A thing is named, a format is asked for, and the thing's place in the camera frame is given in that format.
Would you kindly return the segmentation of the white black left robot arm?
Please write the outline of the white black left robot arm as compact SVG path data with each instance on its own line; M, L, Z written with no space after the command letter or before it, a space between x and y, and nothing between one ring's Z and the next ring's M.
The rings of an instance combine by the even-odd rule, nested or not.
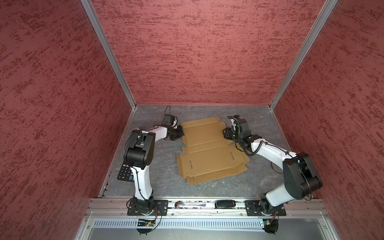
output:
M129 136L123 157L126 166L133 172L137 207L143 211L154 208L153 188L150 183L149 166L155 152L155 142L167 139L175 141L184 136L182 126L165 127L155 126L150 130L135 129Z

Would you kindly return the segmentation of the brown cardboard box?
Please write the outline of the brown cardboard box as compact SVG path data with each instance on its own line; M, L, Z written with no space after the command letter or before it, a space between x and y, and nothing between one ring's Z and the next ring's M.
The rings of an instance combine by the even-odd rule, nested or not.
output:
M177 154L180 177L200 184L245 172L249 157L232 140L223 136L220 117L181 123L184 131L182 154Z

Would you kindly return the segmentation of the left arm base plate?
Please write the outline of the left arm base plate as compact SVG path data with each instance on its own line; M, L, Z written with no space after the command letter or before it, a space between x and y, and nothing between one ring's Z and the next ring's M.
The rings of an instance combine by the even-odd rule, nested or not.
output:
M168 212L168 200L138 200L136 198L128 202L128 216L166 216Z

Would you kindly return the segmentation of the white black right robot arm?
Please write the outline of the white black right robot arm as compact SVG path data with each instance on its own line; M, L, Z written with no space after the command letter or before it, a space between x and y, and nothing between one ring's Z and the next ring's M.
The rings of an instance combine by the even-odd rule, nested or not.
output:
M270 215L292 200L311 197L314 191L323 187L321 177L308 154L284 150L258 135L241 139L243 133L236 133L232 128L225 128L223 136L239 145L247 156L262 156L283 171L283 184L261 196L259 210L263 214Z

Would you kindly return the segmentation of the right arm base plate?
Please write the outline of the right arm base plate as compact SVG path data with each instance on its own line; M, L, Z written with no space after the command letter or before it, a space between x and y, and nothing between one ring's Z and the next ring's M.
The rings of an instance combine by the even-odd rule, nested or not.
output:
M287 215L283 204L271 206L266 200L244 201L247 216L249 217L284 217Z

